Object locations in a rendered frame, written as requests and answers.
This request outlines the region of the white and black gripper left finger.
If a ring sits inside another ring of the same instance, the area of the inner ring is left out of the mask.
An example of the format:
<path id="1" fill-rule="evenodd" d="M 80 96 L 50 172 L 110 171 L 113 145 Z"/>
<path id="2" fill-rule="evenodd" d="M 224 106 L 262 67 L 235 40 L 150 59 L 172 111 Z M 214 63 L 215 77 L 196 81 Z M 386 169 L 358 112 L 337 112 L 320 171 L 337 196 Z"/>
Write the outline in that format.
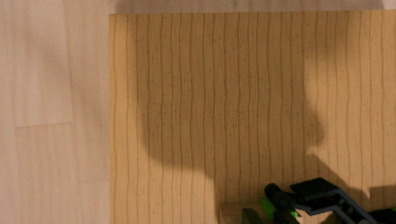
<path id="1" fill-rule="evenodd" d="M 258 213 L 252 208 L 242 209 L 242 224 L 263 224 Z"/>

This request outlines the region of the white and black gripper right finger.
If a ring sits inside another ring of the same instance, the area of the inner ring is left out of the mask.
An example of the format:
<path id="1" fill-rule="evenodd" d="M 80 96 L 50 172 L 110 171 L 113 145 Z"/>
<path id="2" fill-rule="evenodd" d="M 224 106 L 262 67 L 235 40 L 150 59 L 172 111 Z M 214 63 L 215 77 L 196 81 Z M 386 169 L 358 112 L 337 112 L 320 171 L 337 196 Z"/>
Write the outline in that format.
<path id="1" fill-rule="evenodd" d="M 300 224 L 287 208 L 277 208 L 273 211 L 273 224 Z"/>

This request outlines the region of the small wooden block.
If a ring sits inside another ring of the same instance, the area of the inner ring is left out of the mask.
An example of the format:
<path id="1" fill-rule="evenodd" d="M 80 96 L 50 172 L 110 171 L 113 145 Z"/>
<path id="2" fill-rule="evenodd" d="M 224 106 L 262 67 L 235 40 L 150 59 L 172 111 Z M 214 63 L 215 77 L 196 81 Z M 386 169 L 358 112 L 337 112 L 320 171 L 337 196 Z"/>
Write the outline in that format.
<path id="1" fill-rule="evenodd" d="M 252 208 L 263 223 L 273 224 L 273 219 L 268 218 L 260 204 L 220 204 L 220 224 L 242 224 L 242 208 Z M 297 220 L 303 224 L 303 217 L 298 212 Z"/>

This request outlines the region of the light wooden board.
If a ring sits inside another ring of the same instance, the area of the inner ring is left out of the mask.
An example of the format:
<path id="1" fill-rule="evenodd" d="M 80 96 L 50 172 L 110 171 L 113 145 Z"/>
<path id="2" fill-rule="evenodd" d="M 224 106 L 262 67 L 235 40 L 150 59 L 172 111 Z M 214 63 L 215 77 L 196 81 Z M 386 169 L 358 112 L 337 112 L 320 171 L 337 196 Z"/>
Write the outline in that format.
<path id="1" fill-rule="evenodd" d="M 396 9 L 109 14 L 110 224 L 320 177 L 396 208 Z"/>

